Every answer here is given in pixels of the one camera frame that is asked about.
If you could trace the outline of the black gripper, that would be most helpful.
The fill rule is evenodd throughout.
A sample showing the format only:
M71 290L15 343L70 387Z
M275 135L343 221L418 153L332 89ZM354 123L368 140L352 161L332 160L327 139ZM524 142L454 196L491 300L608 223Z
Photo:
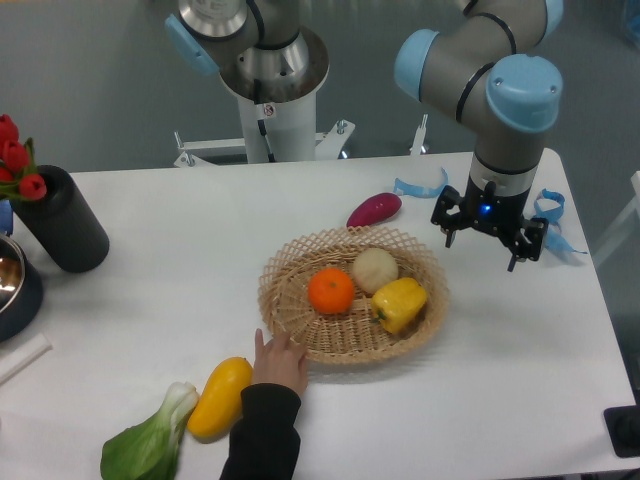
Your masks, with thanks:
M452 246L458 231L466 229L497 238L511 253L507 271L513 272L519 261L538 261L546 239L547 221L523 215L529 193L503 196L494 182L483 189L468 182L462 196L446 186L436 200L431 223L445 234L446 248Z

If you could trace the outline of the black sleeved forearm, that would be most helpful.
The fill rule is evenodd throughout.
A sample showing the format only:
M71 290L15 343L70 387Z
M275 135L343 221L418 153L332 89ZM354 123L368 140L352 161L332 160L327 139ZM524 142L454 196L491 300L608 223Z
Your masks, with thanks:
M291 479L301 443L295 429L299 395L282 385L261 383L243 389L241 406L220 477Z

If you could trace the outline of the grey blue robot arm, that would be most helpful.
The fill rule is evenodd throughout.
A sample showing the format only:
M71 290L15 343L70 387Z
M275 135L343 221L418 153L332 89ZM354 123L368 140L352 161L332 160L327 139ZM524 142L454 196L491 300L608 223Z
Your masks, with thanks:
M523 210L555 124L558 69L529 50L559 24L559 1L467 1L450 35L410 35L395 63L398 87L476 136L464 192L445 187L431 217L448 239L474 229L497 238L513 263L537 260L548 221ZM217 75L236 97L252 163L316 160L316 94L327 49L302 25L295 1L181 1L165 20L176 51Z

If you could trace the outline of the person's hand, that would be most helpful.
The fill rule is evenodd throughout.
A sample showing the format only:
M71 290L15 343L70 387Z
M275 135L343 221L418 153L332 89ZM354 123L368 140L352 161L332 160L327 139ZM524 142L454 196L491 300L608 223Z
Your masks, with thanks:
M280 385L302 397L308 386L306 348L294 344L287 333L266 341L258 328L254 336L252 384Z

